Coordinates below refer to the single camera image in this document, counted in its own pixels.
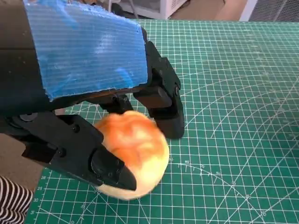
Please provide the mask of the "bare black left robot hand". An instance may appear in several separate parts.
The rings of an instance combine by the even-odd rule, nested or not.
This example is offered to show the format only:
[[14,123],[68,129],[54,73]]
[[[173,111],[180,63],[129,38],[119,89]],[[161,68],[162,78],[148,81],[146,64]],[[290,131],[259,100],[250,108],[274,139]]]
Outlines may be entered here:
[[87,101],[109,113],[133,94],[170,139],[184,135],[181,82],[138,23],[66,0],[0,3],[0,131],[22,156],[87,182],[135,190],[128,164],[79,115],[55,110]]

